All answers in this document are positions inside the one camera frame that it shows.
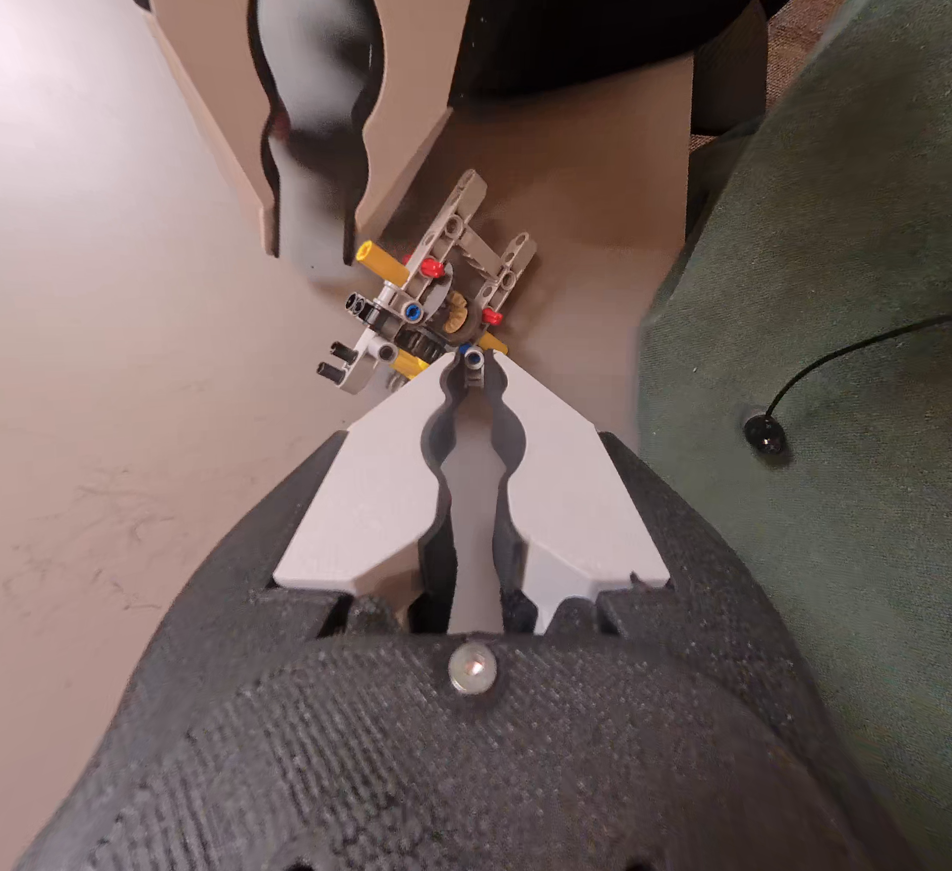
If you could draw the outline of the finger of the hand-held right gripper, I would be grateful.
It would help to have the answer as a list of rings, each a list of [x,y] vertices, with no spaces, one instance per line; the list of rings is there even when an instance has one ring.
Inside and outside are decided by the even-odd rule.
[[[470,0],[361,0],[368,65],[351,121],[356,179],[343,258],[387,228],[450,115],[450,90]]]
[[[264,251],[278,256],[281,184],[269,141],[285,110],[259,0],[149,0],[145,16]]]

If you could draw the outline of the person's green sweatshirt torso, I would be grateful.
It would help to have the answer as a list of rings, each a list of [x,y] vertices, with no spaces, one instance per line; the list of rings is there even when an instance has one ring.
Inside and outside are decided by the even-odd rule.
[[[641,342],[641,457],[733,547],[924,869],[950,869],[951,0],[848,0]]]

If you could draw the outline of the small grey lego differential assembly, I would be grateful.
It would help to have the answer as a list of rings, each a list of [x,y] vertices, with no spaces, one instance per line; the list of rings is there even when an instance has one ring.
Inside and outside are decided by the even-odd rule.
[[[434,221],[403,260],[372,240],[355,260],[381,282],[376,296],[352,293],[347,312],[362,325],[352,345],[334,341],[330,362],[317,374],[355,394],[374,374],[387,370],[387,389],[396,391],[445,354],[477,345],[484,353],[508,354],[497,337],[503,307],[537,252],[526,232],[504,251],[476,232],[472,218],[486,195],[474,170],[462,174]]]

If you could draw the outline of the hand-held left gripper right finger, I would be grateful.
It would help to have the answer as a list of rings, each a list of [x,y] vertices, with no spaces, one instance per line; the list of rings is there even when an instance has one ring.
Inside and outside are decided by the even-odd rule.
[[[492,538],[506,608],[557,608],[670,572],[599,431],[505,355],[488,355],[491,443],[504,465]]]

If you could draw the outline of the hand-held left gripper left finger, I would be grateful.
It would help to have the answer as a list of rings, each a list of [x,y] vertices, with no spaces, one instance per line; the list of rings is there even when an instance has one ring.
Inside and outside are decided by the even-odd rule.
[[[348,428],[274,569],[279,587],[451,608],[458,559],[443,467],[465,394],[450,353]]]

